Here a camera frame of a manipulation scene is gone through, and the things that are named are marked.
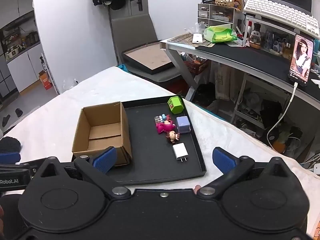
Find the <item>grey desk drawer organizer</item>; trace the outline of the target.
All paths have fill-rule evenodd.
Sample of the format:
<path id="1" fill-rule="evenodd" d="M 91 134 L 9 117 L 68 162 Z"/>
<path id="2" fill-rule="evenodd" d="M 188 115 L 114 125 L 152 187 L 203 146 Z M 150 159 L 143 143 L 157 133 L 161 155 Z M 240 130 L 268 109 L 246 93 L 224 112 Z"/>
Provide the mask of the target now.
<path id="1" fill-rule="evenodd" d="M 235 8 L 205 3 L 197 5 L 197 22 L 203 22 L 206 26 L 229 23 L 231 28 L 235 28 L 239 18 L 241 14 Z"/>

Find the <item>grey chair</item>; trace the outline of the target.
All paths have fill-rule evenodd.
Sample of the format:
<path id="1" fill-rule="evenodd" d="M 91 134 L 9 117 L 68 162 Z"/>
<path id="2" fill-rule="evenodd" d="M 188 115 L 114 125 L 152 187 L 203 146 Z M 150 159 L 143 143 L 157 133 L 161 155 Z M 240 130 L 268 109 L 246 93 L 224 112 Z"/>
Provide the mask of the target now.
<path id="1" fill-rule="evenodd" d="M 137 46 L 160 40 L 157 38 L 151 17 L 149 14 L 118 18 L 111 21 L 113 41 L 117 52 L 119 63 L 124 64 L 127 70 L 138 77 L 144 78 L 156 84 L 168 83 L 175 78 L 181 77 L 180 72 L 174 66 L 169 70 L 158 74 L 147 74 L 141 70 L 127 66 L 122 59 L 123 51 Z"/>

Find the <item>white keyboard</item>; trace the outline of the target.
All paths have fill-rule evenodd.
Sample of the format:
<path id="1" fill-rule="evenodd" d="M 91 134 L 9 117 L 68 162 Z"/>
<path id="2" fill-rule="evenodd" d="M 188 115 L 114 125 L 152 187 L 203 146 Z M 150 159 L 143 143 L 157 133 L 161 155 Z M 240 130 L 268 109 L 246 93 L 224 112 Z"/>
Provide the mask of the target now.
<path id="1" fill-rule="evenodd" d="M 247 0 L 244 6 L 247 14 L 260 15 L 286 24 L 314 37 L 319 38 L 319 23 L 309 12 L 286 5 L 281 0 Z"/>

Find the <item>white kitchen cabinet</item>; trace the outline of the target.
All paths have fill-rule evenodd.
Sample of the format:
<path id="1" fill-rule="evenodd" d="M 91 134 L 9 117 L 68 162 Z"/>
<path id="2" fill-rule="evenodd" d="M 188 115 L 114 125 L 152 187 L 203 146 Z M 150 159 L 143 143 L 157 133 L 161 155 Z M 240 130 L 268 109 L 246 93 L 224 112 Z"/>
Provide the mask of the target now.
<path id="1" fill-rule="evenodd" d="M 1 0 L 1 99 L 36 83 L 44 54 L 33 0 Z"/>

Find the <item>green hexagonal toy box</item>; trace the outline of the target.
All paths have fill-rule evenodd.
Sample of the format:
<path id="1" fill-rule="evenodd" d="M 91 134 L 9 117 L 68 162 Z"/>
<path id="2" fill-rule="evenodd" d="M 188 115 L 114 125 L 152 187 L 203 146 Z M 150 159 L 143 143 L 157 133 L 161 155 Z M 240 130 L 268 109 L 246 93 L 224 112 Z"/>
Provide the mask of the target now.
<path id="1" fill-rule="evenodd" d="M 171 112 L 173 114 L 180 114 L 184 110 L 184 106 L 182 103 L 182 100 L 180 99 L 179 96 L 173 96 L 171 97 L 168 102 L 167 102 Z"/>

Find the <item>orange cardboard box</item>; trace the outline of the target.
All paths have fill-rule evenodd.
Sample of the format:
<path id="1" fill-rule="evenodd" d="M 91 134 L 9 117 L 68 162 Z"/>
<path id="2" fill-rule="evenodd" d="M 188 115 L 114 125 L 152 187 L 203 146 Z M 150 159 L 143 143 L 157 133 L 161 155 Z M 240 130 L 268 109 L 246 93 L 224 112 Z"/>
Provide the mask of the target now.
<path id="1" fill-rule="evenodd" d="M 39 80 L 41 81 L 42 85 L 44 86 L 45 90 L 49 90 L 52 88 L 52 82 L 46 71 L 42 70 L 39 72 Z"/>

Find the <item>red basket under desk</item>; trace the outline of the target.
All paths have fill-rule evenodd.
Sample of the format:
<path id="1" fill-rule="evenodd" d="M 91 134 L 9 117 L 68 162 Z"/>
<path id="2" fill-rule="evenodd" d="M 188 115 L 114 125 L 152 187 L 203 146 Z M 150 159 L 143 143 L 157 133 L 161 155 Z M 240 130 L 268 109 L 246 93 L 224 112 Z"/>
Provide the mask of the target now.
<path id="1" fill-rule="evenodd" d="M 210 60 L 203 59 L 195 55 L 187 55 L 185 57 L 184 64 L 192 75 L 199 75 L 209 67 Z"/>

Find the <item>purple cube toy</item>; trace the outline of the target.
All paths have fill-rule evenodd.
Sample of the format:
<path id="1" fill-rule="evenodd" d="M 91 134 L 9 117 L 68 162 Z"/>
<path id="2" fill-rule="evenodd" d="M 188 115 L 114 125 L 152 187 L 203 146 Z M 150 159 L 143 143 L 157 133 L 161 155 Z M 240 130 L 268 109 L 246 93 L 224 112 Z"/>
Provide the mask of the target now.
<path id="1" fill-rule="evenodd" d="M 179 116 L 176 118 L 176 126 L 178 133 L 190 133 L 191 125 L 187 116 Z"/>

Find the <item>green wet wipes pack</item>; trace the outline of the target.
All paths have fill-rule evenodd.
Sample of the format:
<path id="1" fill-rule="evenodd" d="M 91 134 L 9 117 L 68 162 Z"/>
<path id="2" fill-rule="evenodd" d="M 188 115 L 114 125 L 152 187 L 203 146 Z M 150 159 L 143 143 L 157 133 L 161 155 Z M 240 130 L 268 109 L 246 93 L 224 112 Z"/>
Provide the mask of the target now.
<path id="1" fill-rule="evenodd" d="M 209 26 L 203 31 L 204 39 L 211 43 L 222 43 L 237 40 L 235 30 L 230 24 Z"/>

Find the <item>brown cardboard box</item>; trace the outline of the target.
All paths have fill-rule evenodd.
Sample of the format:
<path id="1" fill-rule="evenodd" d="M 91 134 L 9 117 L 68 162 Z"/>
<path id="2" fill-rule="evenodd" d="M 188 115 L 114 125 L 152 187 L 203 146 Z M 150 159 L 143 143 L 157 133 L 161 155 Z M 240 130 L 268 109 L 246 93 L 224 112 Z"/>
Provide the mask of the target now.
<path id="1" fill-rule="evenodd" d="M 132 161 L 129 122 L 121 102 L 84 107 L 80 111 L 72 152 L 74 156 L 94 156 L 113 146 L 116 166 Z"/>

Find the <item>grey desk with black mat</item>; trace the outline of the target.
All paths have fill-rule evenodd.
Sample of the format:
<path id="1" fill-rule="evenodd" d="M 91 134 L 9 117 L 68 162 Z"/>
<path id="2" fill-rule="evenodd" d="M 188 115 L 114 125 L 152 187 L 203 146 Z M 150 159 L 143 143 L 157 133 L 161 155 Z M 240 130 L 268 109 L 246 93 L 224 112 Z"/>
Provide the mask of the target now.
<path id="1" fill-rule="evenodd" d="M 185 97 L 188 101 L 193 100 L 200 81 L 196 81 L 191 75 L 179 55 L 180 52 L 228 65 L 271 83 L 289 93 L 293 91 L 293 81 L 289 80 L 287 76 L 290 64 L 285 59 L 262 50 L 248 47 L 230 47 L 223 43 L 216 44 L 212 48 L 202 46 L 193 47 L 188 44 L 171 42 L 170 38 L 161 40 L 160 48 L 165 51 L 188 84 L 189 91 Z"/>

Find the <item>black shallow tray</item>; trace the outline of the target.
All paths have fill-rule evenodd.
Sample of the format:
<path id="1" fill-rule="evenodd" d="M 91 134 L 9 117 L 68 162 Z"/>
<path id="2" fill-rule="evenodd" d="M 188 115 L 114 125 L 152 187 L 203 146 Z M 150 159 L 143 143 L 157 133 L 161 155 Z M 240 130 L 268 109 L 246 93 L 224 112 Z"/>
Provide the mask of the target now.
<path id="1" fill-rule="evenodd" d="M 189 117 L 187 109 L 173 114 L 167 104 L 168 96 L 121 102 L 129 122 L 132 161 L 112 167 L 107 175 L 124 185 L 164 183 L 204 176 L 206 166 L 194 130 L 180 135 L 188 152 L 187 161 L 177 161 L 173 144 L 166 133 L 158 134 L 155 116 L 170 115 L 176 125 L 179 116 Z"/>

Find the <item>white power bank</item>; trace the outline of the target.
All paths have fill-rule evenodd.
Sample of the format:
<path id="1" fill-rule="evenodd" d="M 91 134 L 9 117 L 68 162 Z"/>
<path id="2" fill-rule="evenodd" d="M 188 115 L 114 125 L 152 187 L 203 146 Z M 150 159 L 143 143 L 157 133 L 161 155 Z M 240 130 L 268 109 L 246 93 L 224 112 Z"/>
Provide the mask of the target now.
<path id="1" fill-rule="evenodd" d="M 203 44 L 203 38 L 202 38 L 202 34 L 193 34 L 193 40 L 192 40 L 193 44 Z"/>

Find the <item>smartphone with lit screen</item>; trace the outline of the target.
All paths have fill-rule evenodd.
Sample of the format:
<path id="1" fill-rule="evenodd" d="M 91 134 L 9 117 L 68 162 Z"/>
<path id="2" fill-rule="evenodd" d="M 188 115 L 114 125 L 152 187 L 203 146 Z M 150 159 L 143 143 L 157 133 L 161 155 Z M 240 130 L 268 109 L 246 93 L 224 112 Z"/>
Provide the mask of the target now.
<path id="1" fill-rule="evenodd" d="M 288 73 L 289 79 L 301 86 L 306 86 L 309 80 L 312 56 L 313 40 L 297 34 Z"/>

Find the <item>black picture frame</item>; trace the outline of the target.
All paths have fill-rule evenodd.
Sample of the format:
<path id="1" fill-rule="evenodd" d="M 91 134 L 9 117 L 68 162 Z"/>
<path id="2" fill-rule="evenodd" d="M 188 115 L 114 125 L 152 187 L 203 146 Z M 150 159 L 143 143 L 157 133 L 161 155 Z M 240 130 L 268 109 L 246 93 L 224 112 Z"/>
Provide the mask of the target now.
<path id="1" fill-rule="evenodd" d="M 121 56 L 127 66 L 151 75 L 174 67 L 167 54 L 161 50 L 159 41 L 123 51 Z"/>

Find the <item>blue smurf mug figure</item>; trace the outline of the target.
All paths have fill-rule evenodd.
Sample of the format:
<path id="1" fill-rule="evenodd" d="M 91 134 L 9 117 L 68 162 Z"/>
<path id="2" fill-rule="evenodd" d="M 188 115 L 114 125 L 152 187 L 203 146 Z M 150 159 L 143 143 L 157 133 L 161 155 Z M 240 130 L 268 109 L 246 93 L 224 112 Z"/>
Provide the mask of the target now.
<path id="1" fill-rule="evenodd" d="M 165 122 L 167 116 L 165 114 L 155 116 L 155 123 Z"/>

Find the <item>white USB charger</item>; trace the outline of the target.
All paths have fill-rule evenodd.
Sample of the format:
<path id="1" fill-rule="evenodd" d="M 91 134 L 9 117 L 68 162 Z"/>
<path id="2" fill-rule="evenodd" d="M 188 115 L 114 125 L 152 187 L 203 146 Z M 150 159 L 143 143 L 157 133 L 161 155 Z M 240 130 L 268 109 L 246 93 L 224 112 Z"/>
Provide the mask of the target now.
<path id="1" fill-rule="evenodd" d="M 184 143 L 174 144 L 172 148 L 177 161 L 181 161 L 181 162 L 187 161 L 188 152 Z"/>

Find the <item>pink monster toy figure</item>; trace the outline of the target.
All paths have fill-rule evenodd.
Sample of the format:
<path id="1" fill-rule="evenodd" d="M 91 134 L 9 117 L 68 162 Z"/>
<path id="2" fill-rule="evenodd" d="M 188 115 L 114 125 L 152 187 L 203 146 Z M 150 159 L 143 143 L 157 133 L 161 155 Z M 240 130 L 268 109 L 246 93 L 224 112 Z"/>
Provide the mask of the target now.
<path id="1" fill-rule="evenodd" d="M 176 125 L 174 124 L 170 115 L 166 115 L 166 116 L 167 116 L 167 120 L 165 122 L 155 123 L 158 134 L 174 131 L 176 128 Z"/>

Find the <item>small brown-haired doll figure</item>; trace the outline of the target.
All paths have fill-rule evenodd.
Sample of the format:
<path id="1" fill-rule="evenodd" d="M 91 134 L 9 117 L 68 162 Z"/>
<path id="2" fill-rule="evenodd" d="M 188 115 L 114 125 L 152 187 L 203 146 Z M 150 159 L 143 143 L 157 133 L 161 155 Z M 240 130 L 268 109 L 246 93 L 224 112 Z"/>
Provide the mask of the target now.
<path id="1" fill-rule="evenodd" d="M 175 131 L 167 132 L 166 139 L 169 143 L 175 144 L 180 139 L 180 133 L 176 133 Z"/>

